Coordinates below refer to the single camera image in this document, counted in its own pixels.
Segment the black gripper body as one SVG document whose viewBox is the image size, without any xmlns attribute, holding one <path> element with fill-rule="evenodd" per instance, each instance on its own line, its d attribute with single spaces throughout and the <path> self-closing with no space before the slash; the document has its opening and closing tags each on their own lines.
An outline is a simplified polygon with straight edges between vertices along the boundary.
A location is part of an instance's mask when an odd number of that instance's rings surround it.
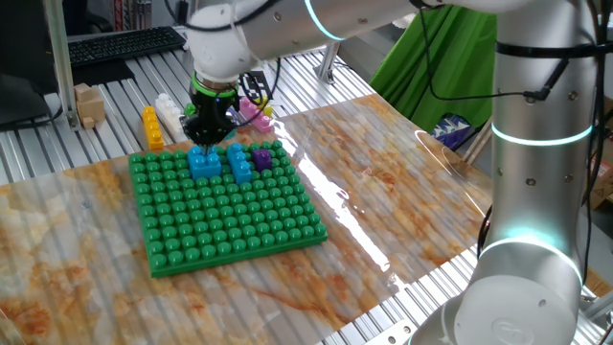
<svg viewBox="0 0 613 345">
<path fill-rule="evenodd" d="M 229 108 L 238 108 L 238 92 L 210 92 L 195 90 L 191 92 L 192 116 L 196 116 L 207 126 L 234 126 L 235 120 L 227 115 Z"/>
</svg>

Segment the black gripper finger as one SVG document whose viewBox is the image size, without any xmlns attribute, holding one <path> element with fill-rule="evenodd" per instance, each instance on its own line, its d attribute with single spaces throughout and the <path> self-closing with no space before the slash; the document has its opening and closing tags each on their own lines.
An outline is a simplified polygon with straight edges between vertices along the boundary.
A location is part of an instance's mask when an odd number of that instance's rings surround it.
<svg viewBox="0 0 613 345">
<path fill-rule="evenodd" d="M 223 141 L 234 129 L 236 124 L 232 118 L 210 118 L 206 125 L 206 144 L 216 145 Z"/>
<path fill-rule="evenodd" d="M 184 115 L 180 118 L 180 123 L 186 137 L 195 145 L 200 147 L 209 145 L 208 135 L 197 115 Z"/>
</svg>

